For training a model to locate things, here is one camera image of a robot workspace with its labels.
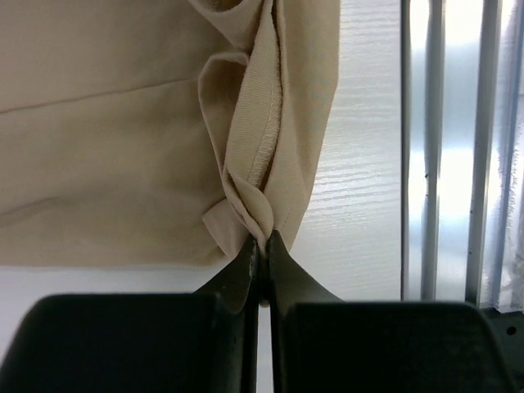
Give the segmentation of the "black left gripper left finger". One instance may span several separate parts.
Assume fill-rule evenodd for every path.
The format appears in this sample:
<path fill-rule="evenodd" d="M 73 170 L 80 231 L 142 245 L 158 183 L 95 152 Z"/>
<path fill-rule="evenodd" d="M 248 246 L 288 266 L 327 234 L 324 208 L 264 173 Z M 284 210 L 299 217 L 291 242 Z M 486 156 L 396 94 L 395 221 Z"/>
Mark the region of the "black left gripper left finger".
<path fill-rule="evenodd" d="M 193 293 L 42 298 L 7 351 L 2 391 L 255 391 L 259 258 L 247 240 Z"/>

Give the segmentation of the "beige t shirt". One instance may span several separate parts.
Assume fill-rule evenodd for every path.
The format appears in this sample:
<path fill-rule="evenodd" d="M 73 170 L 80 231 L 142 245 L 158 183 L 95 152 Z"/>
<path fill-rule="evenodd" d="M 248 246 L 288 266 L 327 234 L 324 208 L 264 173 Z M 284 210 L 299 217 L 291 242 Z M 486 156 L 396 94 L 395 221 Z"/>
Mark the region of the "beige t shirt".
<path fill-rule="evenodd" d="M 337 1 L 4 1 L 1 262 L 213 264 L 296 239 Z"/>

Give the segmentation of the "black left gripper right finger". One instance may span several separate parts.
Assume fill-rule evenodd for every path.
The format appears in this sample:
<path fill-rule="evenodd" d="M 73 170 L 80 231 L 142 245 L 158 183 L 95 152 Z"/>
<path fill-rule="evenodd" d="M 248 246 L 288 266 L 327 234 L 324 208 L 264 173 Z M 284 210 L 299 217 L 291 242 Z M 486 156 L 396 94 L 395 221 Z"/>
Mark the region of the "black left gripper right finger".
<path fill-rule="evenodd" d="M 349 302 L 267 243 L 276 392 L 514 392 L 486 316 L 456 302 Z"/>

